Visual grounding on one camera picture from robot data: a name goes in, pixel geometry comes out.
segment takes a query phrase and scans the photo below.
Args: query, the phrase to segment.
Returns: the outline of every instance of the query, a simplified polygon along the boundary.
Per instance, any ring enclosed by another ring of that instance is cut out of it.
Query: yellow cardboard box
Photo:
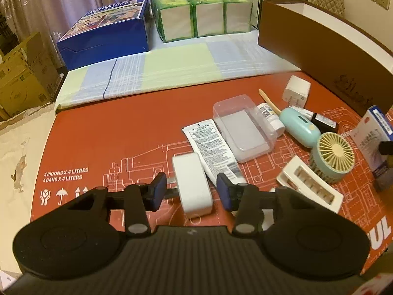
[[[10,115],[52,100],[60,78],[42,44],[41,35],[28,37],[0,64],[0,105]]]

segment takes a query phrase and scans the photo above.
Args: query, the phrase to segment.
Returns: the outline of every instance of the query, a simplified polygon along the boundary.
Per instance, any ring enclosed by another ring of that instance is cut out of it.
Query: blue box
[[[149,0],[128,0],[87,12],[58,41],[69,70],[147,52]]]

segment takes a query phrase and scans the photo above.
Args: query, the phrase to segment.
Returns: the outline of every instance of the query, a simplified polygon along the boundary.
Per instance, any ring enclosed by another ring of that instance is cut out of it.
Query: table
[[[302,72],[144,93],[60,112],[41,160],[31,219],[95,186],[117,191],[131,183],[150,182],[160,171],[172,177],[172,156],[192,151],[182,127],[212,118],[214,103],[230,97],[247,94],[255,104],[263,102],[259,88],[283,109],[286,103],[281,99],[282,92],[292,74],[311,82],[306,108],[340,122],[339,132],[354,148],[353,171],[334,187],[344,195],[340,214],[361,226],[371,238],[373,249],[364,267],[367,269],[392,240],[393,209],[384,202],[383,194],[375,191],[373,176],[348,136],[360,117]],[[243,163],[240,168],[249,183],[270,190],[278,186],[276,176],[294,155],[308,163],[309,150],[285,134],[273,152]],[[50,197],[43,199],[49,192]],[[163,201],[158,212],[148,213],[152,229],[160,224],[227,225],[231,229],[233,217],[223,210],[215,190],[213,199],[213,213],[194,220],[186,219],[179,198]],[[124,229],[122,211],[112,212],[111,224]]]

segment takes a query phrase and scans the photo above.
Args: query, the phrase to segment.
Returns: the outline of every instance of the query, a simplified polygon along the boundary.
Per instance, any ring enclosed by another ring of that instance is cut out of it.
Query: blue and white medicine box
[[[377,188],[384,190],[393,185],[393,167],[388,155],[378,150],[380,142],[393,141],[393,128],[379,107],[374,105],[367,110],[351,138],[370,166]]]
[[[58,41],[69,70],[147,52],[149,0],[128,0],[87,12]]]

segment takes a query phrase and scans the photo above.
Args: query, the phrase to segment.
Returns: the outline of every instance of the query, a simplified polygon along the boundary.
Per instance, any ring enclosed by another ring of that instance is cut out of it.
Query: white bottle
[[[262,115],[268,120],[270,125],[277,132],[277,136],[283,135],[285,131],[285,126],[280,121],[279,116],[276,114],[276,112],[273,111],[270,105],[268,105],[267,103],[262,103],[258,105],[257,108],[260,109]]]

